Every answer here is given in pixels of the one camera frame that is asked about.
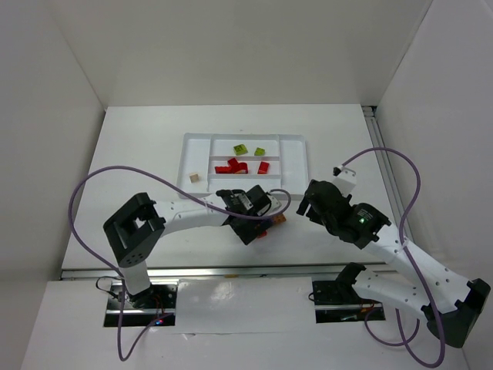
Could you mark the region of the lime green sloped lego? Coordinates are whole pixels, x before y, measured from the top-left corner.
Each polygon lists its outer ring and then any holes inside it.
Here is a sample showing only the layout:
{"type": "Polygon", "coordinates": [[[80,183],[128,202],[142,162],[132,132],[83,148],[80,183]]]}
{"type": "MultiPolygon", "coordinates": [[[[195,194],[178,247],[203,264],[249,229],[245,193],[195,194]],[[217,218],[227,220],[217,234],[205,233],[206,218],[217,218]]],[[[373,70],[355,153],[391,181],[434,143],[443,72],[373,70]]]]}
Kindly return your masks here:
{"type": "Polygon", "coordinates": [[[242,156],[248,153],[248,149],[244,144],[239,144],[233,147],[236,156],[242,156]]]}

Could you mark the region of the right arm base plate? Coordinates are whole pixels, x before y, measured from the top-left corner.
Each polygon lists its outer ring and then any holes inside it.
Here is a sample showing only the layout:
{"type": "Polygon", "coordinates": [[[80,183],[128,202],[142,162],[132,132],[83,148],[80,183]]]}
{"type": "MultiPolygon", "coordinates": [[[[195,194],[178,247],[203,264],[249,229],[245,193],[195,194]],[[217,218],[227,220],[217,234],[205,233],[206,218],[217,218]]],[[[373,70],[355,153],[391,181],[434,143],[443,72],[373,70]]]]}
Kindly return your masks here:
{"type": "Polygon", "coordinates": [[[313,281],[308,299],[314,303],[318,324],[364,321],[384,321],[382,303],[359,297],[352,287],[339,281],[313,281]]]}

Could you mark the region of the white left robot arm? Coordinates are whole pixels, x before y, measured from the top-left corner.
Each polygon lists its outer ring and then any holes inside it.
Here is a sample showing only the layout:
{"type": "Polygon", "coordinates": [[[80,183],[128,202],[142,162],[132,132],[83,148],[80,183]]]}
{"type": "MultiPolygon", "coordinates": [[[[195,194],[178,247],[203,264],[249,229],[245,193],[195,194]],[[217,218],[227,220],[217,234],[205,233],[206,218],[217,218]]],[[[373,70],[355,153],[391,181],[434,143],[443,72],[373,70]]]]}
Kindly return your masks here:
{"type": "Polygon", "coordinates": [[[273,226],[273,214],[280,208],[280,201],[259,185],[248,191],[218,190],[198,202],[156,202],[147,193],[138,193],[103,224],[103,230],[129,301],[133,307],[142,308],[158,299],[146,259],[160,238],[198,227],[229,226],[249,244],[273,226]]]}

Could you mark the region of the red rounded lego brick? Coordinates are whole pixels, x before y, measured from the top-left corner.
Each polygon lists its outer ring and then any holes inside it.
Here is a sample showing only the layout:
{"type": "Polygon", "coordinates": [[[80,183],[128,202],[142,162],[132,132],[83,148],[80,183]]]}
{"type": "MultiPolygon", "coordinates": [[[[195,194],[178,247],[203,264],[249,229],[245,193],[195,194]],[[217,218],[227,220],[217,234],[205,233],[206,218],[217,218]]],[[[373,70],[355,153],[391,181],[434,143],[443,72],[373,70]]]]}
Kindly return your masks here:
{"type": "Polygon", "coordinates": [[[249,172],[247,163],[238,163],[234,173],[247,174],[249,172]]]}

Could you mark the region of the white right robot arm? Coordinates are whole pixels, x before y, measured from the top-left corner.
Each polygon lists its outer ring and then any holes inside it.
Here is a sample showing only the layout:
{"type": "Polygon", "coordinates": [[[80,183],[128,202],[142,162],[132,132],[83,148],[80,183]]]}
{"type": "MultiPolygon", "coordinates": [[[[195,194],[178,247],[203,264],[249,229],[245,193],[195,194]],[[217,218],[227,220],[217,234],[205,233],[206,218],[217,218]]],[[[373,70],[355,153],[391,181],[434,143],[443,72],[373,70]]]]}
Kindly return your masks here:
{"type": "Polygon", "coordinates": [[[312,180],[297,210],[329,234],[374,255],[407,279],[403,284],[380,277],[362,264],[350,263],[337,281],[359,297],[389,304],[426,322],[435,337],[462,348],[491,291],[480,278],[469,280],[436,261],[368,203],[350,198],[327,181],[312,180]]]}

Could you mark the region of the white lego cube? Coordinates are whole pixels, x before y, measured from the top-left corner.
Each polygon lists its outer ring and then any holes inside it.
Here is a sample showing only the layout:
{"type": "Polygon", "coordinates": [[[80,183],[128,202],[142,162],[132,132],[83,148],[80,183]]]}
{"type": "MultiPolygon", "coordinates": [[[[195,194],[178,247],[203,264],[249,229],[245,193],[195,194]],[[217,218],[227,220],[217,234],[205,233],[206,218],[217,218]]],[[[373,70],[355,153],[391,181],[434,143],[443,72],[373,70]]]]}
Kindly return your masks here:
{"type": "Polygon", "coordinates": [[[196,183],[200,181],[200,175],[198,173],[191,173],[189,175],[189,180],[191,183],[196,183]]]}

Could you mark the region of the lime green square lego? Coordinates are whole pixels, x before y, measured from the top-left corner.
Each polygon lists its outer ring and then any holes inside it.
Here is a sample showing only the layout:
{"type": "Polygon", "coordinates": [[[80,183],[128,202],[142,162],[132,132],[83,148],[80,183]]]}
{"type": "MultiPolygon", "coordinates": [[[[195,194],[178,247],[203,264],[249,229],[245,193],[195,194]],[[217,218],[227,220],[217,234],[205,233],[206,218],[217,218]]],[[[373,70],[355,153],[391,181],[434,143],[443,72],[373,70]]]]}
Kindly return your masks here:
{"type": "Polygon", "coordinates": [[[261,147],[257,147],[255,152],[254,152],[254,155],[255,156],[264,156],[265,155],[265,149],[264,148],[261,148],[261,147]]]}

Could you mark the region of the red lego cluster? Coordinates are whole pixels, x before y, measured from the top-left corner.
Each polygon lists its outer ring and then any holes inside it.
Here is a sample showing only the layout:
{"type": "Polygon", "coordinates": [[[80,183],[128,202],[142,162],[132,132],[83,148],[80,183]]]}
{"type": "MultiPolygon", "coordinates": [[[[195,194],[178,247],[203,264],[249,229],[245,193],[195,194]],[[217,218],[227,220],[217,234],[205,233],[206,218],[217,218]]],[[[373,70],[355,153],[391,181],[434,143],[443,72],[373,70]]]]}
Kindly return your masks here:
{"type": "Polygon", "coordinates": [[[215,166],[214,170],[216,174],[230,174],[230,173],[239,173],[241,171],[241,168],[238,160],[236,158],[231,158],[227,160],[227,165],[215,166]]]}

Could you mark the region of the red curved lego brick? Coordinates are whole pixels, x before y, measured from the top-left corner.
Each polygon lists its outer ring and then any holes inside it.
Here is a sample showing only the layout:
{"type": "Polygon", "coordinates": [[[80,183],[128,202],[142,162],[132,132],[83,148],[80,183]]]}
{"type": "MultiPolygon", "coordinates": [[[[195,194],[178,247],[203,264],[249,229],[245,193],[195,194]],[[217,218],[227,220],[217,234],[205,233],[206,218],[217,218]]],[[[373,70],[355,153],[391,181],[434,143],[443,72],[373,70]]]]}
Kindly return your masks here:
{"type": "Polygon", "coordinates": [[[266,175],[269,172],[270,164],[265,161],[261,161],[257,170],[259,175],[266,175]]]}

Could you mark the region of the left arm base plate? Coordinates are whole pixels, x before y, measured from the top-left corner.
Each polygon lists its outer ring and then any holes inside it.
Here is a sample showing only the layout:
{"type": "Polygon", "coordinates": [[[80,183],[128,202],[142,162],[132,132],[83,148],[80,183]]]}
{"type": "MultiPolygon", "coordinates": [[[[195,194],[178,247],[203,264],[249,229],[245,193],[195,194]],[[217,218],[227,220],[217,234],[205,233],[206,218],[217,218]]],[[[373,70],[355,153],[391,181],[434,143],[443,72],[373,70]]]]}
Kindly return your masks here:
{"type": "MultiPolygon", "coordinates": [[[[125,296],[122,326],[131,328],[146,327],[152,320],[156,327],[172,327],[176,323],[176,300],[178,293],[177,281],[154,281],[150,293],[139,298],[125,296]]],[[[98,287],[107,294],[107,304],[103,326],[118,326],[120,306],[122,302],[122,284],[114,281],[108,288],[98,287]]]]}

